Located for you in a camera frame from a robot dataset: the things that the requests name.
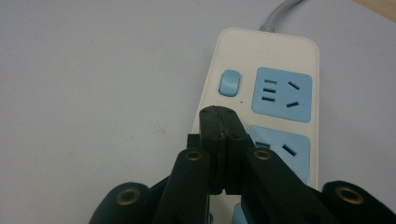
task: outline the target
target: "blue switch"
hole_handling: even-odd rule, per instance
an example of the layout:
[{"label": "blue switch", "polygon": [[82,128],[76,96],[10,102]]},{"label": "blue switch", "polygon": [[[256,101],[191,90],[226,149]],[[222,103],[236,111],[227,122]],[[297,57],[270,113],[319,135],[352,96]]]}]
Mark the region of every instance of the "blue switch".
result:
[{"label": "blue switch", "polygon": [[241,75],[234,70],[225,70],[219,87],[219,93],[223,96],[234,97],[238,93]]}]

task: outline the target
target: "black metal clamp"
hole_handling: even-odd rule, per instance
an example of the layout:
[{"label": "black metal clamp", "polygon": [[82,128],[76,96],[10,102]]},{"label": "black metal clamp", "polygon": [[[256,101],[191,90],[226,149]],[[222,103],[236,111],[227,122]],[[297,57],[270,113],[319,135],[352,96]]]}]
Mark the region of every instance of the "black metal clamp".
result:
[{"label": "black metal clamp", "polygon": [[253,145],[233,110],[210,106],[200,111],[200,134],[189,134],[168,177],[150,189],[115,187],[90,224],[206,224],[209,195],[224,189],[241,195],[248,223],[396,223],[384,204],[355,185],[309,188],[275,152]]}]

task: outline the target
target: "electrical outlet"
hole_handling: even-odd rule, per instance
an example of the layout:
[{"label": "electrical outlet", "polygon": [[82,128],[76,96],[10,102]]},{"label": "electrical outlet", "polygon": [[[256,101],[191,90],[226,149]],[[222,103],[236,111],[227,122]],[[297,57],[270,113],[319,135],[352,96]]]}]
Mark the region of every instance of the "electrical outlet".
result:
[{"label": "electrical outlet", "polygon": [[307,137],[260,126],[250,126],[248,133],[256,147],[268,147],[273,150],[306,185],[309,185],[311,144]]},{"label": "electrical outlet", "polygon": [[252,110],[300,122],[311,120],[312,77],[273,68],[258,69]]}]

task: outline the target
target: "power strip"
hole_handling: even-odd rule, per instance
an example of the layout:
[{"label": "power strip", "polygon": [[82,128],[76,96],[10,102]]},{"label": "power strip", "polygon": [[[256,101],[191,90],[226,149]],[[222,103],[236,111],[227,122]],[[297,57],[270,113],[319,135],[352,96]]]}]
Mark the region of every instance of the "power strip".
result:
[{"label": "power strip", "polygon": [[[318,47],[303,37],[238,28],[223,31],[198,112],[234,110],[257,147],[269,147],[318,188]],[[199,132],[198,113],[192,133]]]}]

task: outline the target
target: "white table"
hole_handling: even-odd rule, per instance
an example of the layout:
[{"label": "white table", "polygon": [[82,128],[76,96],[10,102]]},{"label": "white table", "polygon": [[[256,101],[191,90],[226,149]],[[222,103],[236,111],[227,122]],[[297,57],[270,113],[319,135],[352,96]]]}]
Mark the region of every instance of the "white table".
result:
[{"label": "white table", "polygon": [[[87,223],[118,184],[169,175],[219,33],[258,29],[281,2],[0,1],[0,223]],[[317,0],[277,31],[320,49],[320,184],[396,212],[396,24]]]}]

